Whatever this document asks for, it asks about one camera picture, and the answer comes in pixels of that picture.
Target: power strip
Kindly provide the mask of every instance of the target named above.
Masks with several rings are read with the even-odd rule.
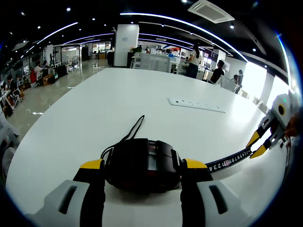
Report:
[[[168,100],[169,100],[169,103],[171,105],[178,105],[178,106],[191,107],[191,108],[196,108],[196,109],[203,109],[203,110],[210,110],[210,111],[226,113],[225,110],[222,110],[217,105],[197,103],[197,102],[188,101],[188,100],[182,99],[182,98],[168,98]]]

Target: white table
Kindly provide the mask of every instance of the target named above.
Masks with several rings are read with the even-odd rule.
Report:
[[[5,91],[5,93],[0,97],[0,102],[2,102],[3,99],[5,99],[5,100],[7,101],[7,103],[9,104],[10,108],[11,108],[12,110],[14,110],[14,106],[12,106],[12,105],[10,104],[9,100],[8,100],[8,94],[9,94],[9,93],[10,93],[10,89],[7,90],[7,91]]]
[[[218,105],[227,113],[172,106],[168,97]],[[137,138],[162,140],[181,158],[204,163],[245,148],[264,117],[249,100],[197,79],[149,70],[105,69],[54,103],[20,143],[6,188],[21,212],[36,213],[48,193],[73,179],[81,164],[99,159],[143,114]],[[261,157],[214,174],[214,178],[224,178],[244,210],[256,217],[282,182],[285,154],[276,146]],[[108,226],[121,225],[118,215],[127,219],[123,226],[148,226],[152,221],[153,226],[166,226],[163,221],[167,226],[181,226],[180,190],[144,197],[141,204],[126,199],[128,196],[109,184],[105,191],[103,222],[111,223]]]
[[[135,63],[136,63],[136,61],[137,60],[141,60],[141,55],[139,55],[139,56],[133,56],[133,57],[131,57],[132,58],[132,63],[131,63],[131,65],[130,65],[130,68],[131,69],[138,69],[138,68],[136,68],[136,65],[135,65]],[[172,68],[172,66],[179,66],[179,62],[176,62],[176,61],[173,61],[172,59],[170,60],[170,69]]]

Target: white pillar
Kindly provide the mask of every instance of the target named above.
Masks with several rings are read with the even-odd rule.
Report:
[[[45,56],[43,56],[43,61],[46,60],[47,64],[49,64],[51,61],[50,54],[52,54],[52,57],[53,57],[53,45],[47,45],[44,48],[44,50],[45,50]]]
[[[90,57],[93,51],[93,44],[86,44],[86,46],[89,48],[89,57]]]
[[[263,101],[263,103],[265,105],[267,105],[270,93],[271,93],[271,89],[273,87],[274,84],[274,79],[275,77],[269,73],[266,74],[266,78],[265,78],[265,82],[264,82],[264,87],[260,96],[260,100]]]
[[[139,25],[118,25],[115,44],[115,66],[127,65],[127,53],[138,46]]]

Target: person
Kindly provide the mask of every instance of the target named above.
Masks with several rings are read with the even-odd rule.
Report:
[[[238,84],[239,84],[239,87],[237,88],[237,90],[235,91],[235,93],[237,94],[240,89],[242,88],[242,80],[243,80],[243,71],[242,70],[239,70],[239,79],[238,79]]]
[[[35,72],[35,70],[33,69],[33,67],[30,67],[29,69],[30,69],[30,76],[29,76],[30,81],[31,81],[31,83],[35,83],[35,82],[37,81],[36,72]]]
[[[2,96],[2,94],[4,93],[4,87],[3,87],[3,84],[1,85],[1,96]]]
[[[190,58],[188,59],[189,66],[185,76],[195,79],[198,73],[198,65],[200,64],[202,57],[198,45],[194,45],[193,49],[194,51],[191,52]]]
[[[220,78],[221,75],[224,76],[224,72],[223,72],[223,70],[222,70],[223,65],[224,65],[224,62],[223,62],[222,60],[219,60],[219,61],[218,61],[218,64],[217,64],[218,68],[214,70],[213,75],[212,75],[212,77],[210,78],[210,81],[211,81],[212,83],[215,84],[215,83],[218,81],[218,79]]]
[[[36,62],[35,72],[36,72],[36,80],[38,80],[43,73],[43,68],[40,67],[40,61]]]
[[[233,82],[234,82],[235,84],[238,84],[238,82],[239,82],[239,76],[238,76],[237,74],[233,75],[232,80],[233,80]]]
[[[48,66],[48,64],[47,64],[47,60],[44,60],[44,61],[43,61],[43,64],[42,64],[42,66],[41,66],[41,67],[42,67],[42,68],[45,68],[45,67],[47,67],[47,66]]]
[[[162,49],[158,49],[157,52],[156,52],[156,54],[161,55],[162,54]]]
[[[9,86],[7,85],[7,83],[3,82],[2,85],[5,91],[9,90]]]
[[[13,77],[11,75],[8,76],[8,83],[10,91],[13,92],[17,89],[16,83],[13,81]]]

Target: measuring tape markings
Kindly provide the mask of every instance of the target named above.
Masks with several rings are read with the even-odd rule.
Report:
[[[245,158],[249,157],[251,153],[252,151],[250,150],[250,147],[248,147],[233,155],[224,157],[214,162],[206,163],[208,172],[212,174],[219,170],[223,170],[225,168],[231,167],[234,164],[237,164],[240,161],[243,161]]]

